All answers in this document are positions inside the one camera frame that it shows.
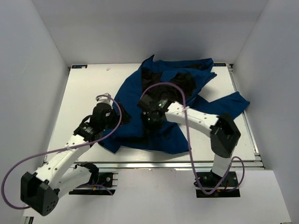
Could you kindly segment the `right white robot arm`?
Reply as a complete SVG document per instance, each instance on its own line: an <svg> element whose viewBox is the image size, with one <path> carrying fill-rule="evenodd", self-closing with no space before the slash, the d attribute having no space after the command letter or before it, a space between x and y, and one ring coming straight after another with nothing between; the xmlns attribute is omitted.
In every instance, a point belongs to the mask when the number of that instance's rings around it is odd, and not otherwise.
<svg viewBox="0 0 299 224"><path fill-rule="evenodd" d="M214 161L209 176L202 181L212 182L216 186L222 186L227 182L226 171L241 136L234 119L229 114L206 114L184 107L177 101L168 99L156 101L147 94L140 99L137 106L142 110L145 122L151 128L157 129L163 121L168 121L188 126L209 137Z"/></svg>

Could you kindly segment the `blue jacket with black lining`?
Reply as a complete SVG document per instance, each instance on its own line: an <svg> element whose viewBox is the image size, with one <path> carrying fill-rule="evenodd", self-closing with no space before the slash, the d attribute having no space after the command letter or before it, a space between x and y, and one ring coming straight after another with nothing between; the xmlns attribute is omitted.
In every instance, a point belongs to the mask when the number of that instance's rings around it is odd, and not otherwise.
<svg viewBox="0 0 299 224"><path fill-rule="evenodd" d="M130 122L118 127L99 144L112 153L122 146L167 154L187 152L188 143L178 124L164 121L161 129L147 129L141 118L142 111L137 106L143 92L156 100L166 98L181 103L180 92L167 85L168 82L183 90L190 108L208 114L228 113L232 118L238 117L250 104L239 92L212 102L199 96L202 88L217 76L211 71L213 65L211 58L168 62L154 61L150 57L143 61L138 70L126 78L114 97L130 115Z"/></svg>

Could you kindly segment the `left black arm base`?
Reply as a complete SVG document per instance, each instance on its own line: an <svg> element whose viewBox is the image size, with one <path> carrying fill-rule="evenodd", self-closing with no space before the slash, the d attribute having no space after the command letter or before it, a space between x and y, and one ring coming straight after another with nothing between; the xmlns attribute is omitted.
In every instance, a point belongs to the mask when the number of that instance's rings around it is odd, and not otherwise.
<svg viewBox="0 0 299 224"><path fill-rule="evenodd" d="M88 183L69 192L69 195L112 196L118 185L118 173L115 171L101 172L99 168L89 162L77 164L75 168L85 167L91 172Z"/></svg>

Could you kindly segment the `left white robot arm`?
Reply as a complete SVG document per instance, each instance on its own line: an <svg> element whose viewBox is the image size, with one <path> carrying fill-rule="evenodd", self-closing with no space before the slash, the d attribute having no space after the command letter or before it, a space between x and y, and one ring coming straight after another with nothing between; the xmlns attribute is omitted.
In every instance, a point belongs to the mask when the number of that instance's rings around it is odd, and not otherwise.
<svg viewBox="0 0 299 224"><path fill-rule="evenodd" d="M42 216L50 214L59 199L75 188L98 183L99 169L90 162L68 171L82 154L108 137L103 134L106 130L114 132L121 124L123 110L110 94L98 95L96 101L92 114L81 121L63 151L21 177L21 200Z"/></svg>

